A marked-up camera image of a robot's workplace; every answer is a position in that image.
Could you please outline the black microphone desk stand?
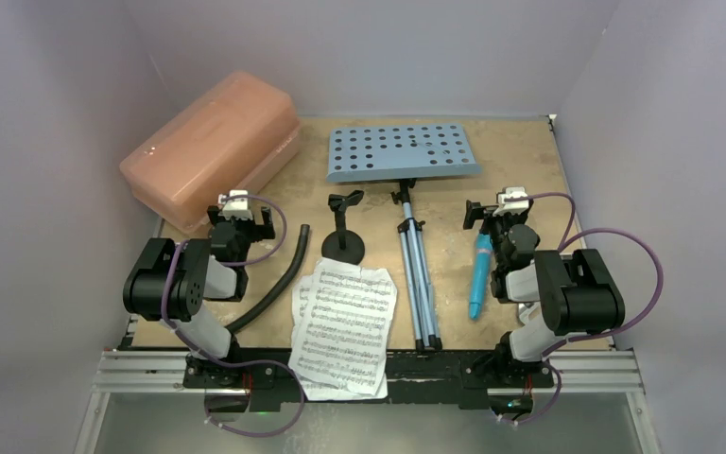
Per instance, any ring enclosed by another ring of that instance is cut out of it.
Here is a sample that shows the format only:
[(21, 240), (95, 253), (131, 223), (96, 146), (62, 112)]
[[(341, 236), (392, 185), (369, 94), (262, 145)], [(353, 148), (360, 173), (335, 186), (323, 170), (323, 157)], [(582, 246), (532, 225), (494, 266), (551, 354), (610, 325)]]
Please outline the black microphone desk stand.
[(351, 265), (359, 265), (365, 256), (365, 244), (360, 235), (346, 227), (346, 211), (358, 205), (364, 197), (362, 190), (354, 190), (343, 196), (330, 194), (328, 206), (335, 219), (335, 231), (322, 242), (321, 256)]

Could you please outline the blue music stand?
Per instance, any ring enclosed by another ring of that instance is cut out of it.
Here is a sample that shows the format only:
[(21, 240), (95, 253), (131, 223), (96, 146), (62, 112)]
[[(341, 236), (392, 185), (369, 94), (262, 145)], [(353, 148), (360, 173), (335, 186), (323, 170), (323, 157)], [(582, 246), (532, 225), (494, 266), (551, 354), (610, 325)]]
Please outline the blue music stand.
[(402, 249), (417, 350), (441, 350), (434, 290), (424, 246), (424, 224), (414, 216), (410, 190), (420, 179), (477, 175), (476, 161), (460, 123), (346, 127), (331, 131), (326, 181), (395, 181), (393, 202), (404, 212), (397, 232)]

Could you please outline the sheet music top page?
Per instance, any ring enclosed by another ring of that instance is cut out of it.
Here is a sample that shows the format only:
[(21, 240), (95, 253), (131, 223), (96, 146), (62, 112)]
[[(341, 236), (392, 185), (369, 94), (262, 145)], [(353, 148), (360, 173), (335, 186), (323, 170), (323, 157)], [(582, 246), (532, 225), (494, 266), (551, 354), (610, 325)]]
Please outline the sheet music top page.
[(320, 259), (288, 366), (299, 376), (374, 394), (386, 378), (397, 287), (385, 269)]

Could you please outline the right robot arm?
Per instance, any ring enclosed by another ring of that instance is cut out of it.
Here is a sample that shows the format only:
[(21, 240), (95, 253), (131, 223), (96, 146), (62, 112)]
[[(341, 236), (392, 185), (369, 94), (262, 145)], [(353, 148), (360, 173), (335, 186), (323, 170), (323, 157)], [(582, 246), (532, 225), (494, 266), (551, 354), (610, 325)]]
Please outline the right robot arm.
[(556, 343), (576, 335), (598, 335), (624, 322), (623, 299), (595, 249), (564, 257), (539, 247), (527, 225), (531, 201), (504, 197), (494, 205), (467, 201), (463, 229), (481, 225), (469, 295), (469, 317), (480, 317), (488, 295), (501, 304), (538, 304), (541, 312), (497, 344), (493, 372), (514, 385)]

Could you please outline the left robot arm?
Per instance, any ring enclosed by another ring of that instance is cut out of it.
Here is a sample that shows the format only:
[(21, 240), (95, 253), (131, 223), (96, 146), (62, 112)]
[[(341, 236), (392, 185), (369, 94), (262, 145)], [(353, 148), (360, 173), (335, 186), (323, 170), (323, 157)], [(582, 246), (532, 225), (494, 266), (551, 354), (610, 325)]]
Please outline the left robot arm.
[(209, 360), (207, 374), (231, 387), (244, 374), (244, 361), (231, 331), (204, 306), (206, 300), (239, 302), (247, 290), (246, 263), (251, 245), (276, 237), (271, 210), (207, 209), (205, 238), (176, 243), (153, 237), (142, 250), (123, 289), (125, 309), (148, 322), (159, 322), (192, 343), (194, 357)]

